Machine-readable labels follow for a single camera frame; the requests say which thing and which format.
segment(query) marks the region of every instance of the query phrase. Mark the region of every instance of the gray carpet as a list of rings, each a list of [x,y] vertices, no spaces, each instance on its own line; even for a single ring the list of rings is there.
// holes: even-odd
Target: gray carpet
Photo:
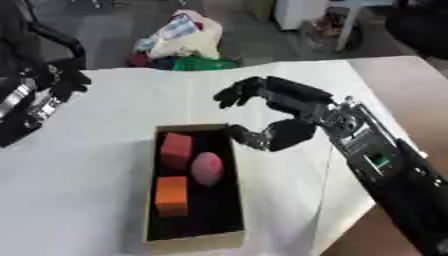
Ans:
[[[244,65],[272,61],[322,60],[338,58],[402,55],[400,47],[384,30],[377,18],[362,15],[364,43],[342,53],[313,50],[297,31],[281,32],[275,22],[260,22],[245,11],[242,0],[188,0],[181,7],[177,0],[103,0],[95,9],[90,0],[35,0],[41,20],[77,37],[87,50],[88,69],[125,66],[135,41],[166,24],[179,8],[193,9],[224,27],[220,52],[224,58],[240,60]],[[48,59],[66,55],[64,49],[43,42]]]

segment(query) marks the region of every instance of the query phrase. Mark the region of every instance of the white paper sheet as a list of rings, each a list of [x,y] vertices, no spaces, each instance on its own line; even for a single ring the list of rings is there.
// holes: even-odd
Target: white paper sheet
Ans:
[[[345,61],[87,74],[93,79],[87,94],[63,106],[43,129],[0,152],[0,255],[147,255],[138,244],[155,126],[229,122],[261,130],[284,118],[261,99],[244,108],[218,109],[212,96],[249,76],[280,76],[338,96],[354,95],[396,135],[405,135]],[[235,146],[246,241],[235,250],[196,255],[316,254],[373,205],[339,153],[330,156],[321,131],[277,153]]]

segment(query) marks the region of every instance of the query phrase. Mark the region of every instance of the pink ball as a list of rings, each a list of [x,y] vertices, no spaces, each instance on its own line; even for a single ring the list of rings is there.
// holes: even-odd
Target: pink ball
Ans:
[[[191,165],[193,177],[202,185],[213,186],[222,176],[222,160],[215,153],[199,154]]]

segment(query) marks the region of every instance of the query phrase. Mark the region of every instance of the foam block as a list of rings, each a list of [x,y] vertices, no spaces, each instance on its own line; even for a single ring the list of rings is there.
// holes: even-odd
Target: foam block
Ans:
[[[199,154],[191,165],[193,177],[202,185],[213,186],[222,176],[222,160],[215,153]]]
[[[155,204],[161,217],[187,216],[187,178],[157,178]]]
[[[185,170],[191,155],[192,139],[176,133],[168,133],[161,148],[161,160],[167,167]]]

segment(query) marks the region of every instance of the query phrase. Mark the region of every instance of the robotic arm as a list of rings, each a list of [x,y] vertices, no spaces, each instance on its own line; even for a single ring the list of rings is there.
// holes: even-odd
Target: robotic arm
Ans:
[[[0,81],[0,147],[39,129],[74,92],[86,92],[90,83],[71,60],[39,64]]]
[[[220,108],[262,97],[292,118],[261,133],[231,125],[229,135],[257,150],[278,151],[322,128],[370,196],[423,255],[448,255],[448,184],[405,141],[396,139],[362,103],[336,103],[317,88],[277,77],[252,77],[215,95]]]

